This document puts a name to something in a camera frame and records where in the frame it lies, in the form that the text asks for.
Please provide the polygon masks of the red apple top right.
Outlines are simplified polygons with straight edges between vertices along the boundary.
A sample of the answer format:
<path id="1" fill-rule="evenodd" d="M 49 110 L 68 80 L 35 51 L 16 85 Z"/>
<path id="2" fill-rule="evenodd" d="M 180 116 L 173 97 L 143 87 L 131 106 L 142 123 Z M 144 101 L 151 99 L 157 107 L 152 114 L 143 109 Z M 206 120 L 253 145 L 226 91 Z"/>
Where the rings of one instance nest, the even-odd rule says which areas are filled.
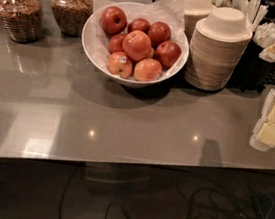
<path id="1" fill-rule="evenodd" d="M 151 40 L 151 45 L 153 48 L 158 47 L 164 41 L 168 41 L 171 38 L 172 32 L 169 28 L 170 26 L 167 25 L 165 22 L 154 22 L 149 30 L 147 35 Z"/>

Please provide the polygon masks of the left glass granola jar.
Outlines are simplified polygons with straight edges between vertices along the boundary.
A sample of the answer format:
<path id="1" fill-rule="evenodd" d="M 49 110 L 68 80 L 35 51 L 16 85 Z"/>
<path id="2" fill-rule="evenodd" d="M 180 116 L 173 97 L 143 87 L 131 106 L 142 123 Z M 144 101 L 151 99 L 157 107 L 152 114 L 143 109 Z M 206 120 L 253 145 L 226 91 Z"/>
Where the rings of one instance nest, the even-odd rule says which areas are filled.
<path id="1" fill-rule="evenodd" d="M 0 0 L 0 26 L 14 42 L 39 40 L 43 19 L 40 0 Z"/>

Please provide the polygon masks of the glass granola jar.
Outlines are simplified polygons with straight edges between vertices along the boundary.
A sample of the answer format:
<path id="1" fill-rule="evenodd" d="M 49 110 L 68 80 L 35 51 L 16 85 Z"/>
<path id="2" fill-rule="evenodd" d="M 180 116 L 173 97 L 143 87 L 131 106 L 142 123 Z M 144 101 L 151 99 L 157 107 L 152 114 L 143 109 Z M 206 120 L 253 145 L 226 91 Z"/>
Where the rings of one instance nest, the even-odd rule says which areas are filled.
<path id="1" fill-rule="evenodd" d="M 40 0 L 0 0 L 0 26 L 14 42 L 39 40 L 43 19 Z"/>
<path id="2" fill-rule="evenodd" d="M 93 14 L 93 0 L 51 0 L 50 6 L 66 36 L 80 37 L 85 22 Z"/>

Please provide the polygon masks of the front stack of paper bowls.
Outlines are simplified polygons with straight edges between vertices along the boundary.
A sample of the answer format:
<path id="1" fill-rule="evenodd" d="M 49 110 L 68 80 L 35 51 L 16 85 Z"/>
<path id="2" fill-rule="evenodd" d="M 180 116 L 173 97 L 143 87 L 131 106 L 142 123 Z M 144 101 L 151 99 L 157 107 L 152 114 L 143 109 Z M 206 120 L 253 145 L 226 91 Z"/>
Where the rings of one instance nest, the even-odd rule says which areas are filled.
<path id="1" fill-rule="evenodd" d="M 224 88 L 252 33 L 244 12 L 229 7 L 213 9 L 195 25 L 183 74 L 185 80 L 208 92 Z"/>

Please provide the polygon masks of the red apple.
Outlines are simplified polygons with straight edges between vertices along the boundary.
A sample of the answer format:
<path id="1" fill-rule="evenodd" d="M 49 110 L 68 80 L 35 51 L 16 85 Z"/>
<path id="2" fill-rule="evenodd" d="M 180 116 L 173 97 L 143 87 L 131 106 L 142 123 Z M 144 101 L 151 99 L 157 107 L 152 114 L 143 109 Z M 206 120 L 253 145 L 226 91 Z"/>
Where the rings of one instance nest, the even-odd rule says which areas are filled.
<path id="1" fill-rule="evenodd" d="M 123 45 L 122 45 L 122 40 L 124 40 L 125 34 L 124 33 L 119 33 L 111 37 L 108 43 L 108 49 L 110 53 L 115 53 L 115 52 L 121 52 L 123 50 Z"/>
<path id="2" fill-rule="evenodd" d="M 155 58 L 164 68 L 171 68 L 181 54 L 180 46 L 173 41 L 164 41 L 155 50 Z"/>
<path id="3" fill-rule="evenodd" d="M 151 45 L 153 48 L 158 47 L 164 41 L 168 41 L 171 38 L 172 32 L 169 28 L 170 26 L 167 25 L 165 22 L 154 22 L 149 30 L 147 35 L 151 40 Z"/>
<path id="4" fill-rule="evenodd" d="M 129 23 L 127 30 L 129 33 L 133 31 L 143 31 L 144 33 L 148 33 L 150 26 L 151 24 L 148 20 L 137 18 Z"/>
<path id="5" fill-rule="evenodd" d="M 107 7 L 101 15 L 101 25 L 107 34 L 121 33 L 127 25 L 126 14 L 119 7 Z"/>

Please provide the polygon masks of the red apple top left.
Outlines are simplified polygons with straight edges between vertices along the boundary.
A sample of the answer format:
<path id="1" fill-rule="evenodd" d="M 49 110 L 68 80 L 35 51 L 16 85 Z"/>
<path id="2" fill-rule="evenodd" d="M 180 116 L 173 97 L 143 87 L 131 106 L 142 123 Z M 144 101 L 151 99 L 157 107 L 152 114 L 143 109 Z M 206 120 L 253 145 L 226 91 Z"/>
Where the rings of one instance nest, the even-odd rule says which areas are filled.
<path id="1" fill-rule="evenodd" d="M 126 14 L 119 7 L 107 7 L 101 15 L 101 25 L 107 34 L 121 33 L 127 25 Z"/>

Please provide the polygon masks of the red apple left middle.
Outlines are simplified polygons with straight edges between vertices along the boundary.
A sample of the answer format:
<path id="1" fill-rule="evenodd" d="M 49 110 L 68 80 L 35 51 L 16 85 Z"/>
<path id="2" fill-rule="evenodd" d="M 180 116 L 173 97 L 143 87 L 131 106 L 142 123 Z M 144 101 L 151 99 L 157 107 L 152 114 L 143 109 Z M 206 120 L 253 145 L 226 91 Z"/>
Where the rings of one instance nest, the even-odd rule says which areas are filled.
<path id="1" fill-rule="evenodd" d="M 115 52 L 121 52 L 123 50 L 123 45 L 122 45 L 122 40 L 124 40 L 125 34 L 124 33 L 119 33 L 111 37 L 108 43 L 108 49 L 110 53 L 115 53 Z"/>

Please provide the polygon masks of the middle glass granola jar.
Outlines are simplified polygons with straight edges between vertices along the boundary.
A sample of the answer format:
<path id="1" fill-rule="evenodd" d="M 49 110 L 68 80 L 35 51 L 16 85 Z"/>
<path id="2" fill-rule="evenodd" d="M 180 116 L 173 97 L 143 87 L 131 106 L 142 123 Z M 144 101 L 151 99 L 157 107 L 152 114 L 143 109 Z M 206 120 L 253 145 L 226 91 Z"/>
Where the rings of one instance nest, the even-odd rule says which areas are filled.
<path id="1" fill-rule="evenodd" d="M 66 36 L 80 37 L 85 22 L 93 14 L 93 0 L 51 0 L 50 6 Z"/>

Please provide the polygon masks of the yellow-red apple with sticker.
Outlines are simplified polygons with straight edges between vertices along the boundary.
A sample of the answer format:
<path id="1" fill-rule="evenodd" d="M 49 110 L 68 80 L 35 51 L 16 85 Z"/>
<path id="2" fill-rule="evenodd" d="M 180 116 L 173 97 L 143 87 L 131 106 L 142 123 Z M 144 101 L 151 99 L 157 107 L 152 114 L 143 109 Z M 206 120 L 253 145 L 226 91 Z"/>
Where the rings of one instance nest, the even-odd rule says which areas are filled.
<path id="1" fill-rule="evenodd" d="M 115 52 L 109 57 L 107 64 L 111 74 L 120 76 L 121 78 L 129 78 L 133 71 L 132 60 L 128 58 L 125 52 Z"/>

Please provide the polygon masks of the large red-yellow apple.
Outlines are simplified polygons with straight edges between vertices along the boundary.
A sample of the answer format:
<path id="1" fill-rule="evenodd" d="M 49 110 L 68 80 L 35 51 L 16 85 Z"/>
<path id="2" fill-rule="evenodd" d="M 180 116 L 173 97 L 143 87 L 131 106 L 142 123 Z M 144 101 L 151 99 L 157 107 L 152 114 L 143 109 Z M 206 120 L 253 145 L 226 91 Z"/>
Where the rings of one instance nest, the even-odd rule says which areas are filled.
<path id="1" fill-rule="evenodd" d="M 143 31 L 132 31 L 122 41 L 123 50 L 133 61 L 143 60 L 151 53 L 151 40 Z"/>

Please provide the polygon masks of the red apple top middle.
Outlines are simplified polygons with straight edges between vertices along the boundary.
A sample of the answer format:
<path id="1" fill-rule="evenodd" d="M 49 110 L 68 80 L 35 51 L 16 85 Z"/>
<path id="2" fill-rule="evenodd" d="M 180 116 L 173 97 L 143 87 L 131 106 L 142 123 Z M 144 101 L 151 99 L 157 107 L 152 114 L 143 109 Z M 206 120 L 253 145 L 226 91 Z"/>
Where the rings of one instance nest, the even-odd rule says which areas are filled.
<path id="1" fill-rule="evenodd" d="M 143 31 L 144 33 L 148 33 L 150 26 L 151 24 L 148 20 L 137 18 L 129 23 L 127 30 L 129 33 L 133 31 Z"/>

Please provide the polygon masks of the yellow-red apple front right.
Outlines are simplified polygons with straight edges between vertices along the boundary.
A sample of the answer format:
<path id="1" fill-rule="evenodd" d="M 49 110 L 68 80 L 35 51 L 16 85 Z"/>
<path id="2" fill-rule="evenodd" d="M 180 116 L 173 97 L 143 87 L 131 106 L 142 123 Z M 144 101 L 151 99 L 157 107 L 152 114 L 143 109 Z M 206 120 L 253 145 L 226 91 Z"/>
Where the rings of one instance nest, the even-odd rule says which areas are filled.
<path id="1" fill-rule="evenodd" d="M 145 58 L 135 64 L 133 76 L 139 82 L 158 80 L 162 73 L 161 63 L 155 59 Z"/>

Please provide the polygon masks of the black condiment organizer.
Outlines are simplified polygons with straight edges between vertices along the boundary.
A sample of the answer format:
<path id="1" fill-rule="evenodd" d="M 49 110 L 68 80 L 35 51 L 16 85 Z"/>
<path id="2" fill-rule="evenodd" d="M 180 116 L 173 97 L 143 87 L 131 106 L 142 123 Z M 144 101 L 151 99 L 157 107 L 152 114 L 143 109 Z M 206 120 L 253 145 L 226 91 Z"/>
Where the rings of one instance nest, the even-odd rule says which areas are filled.
<path id="1" fill-rule="evenodd" d="M 226 85 L 227 88 L 261 93 L 268 84 L 275 85 L 275 63 L 259 58 L 261 51 L 262 47 L 253 41 L 248 44 Z"/>

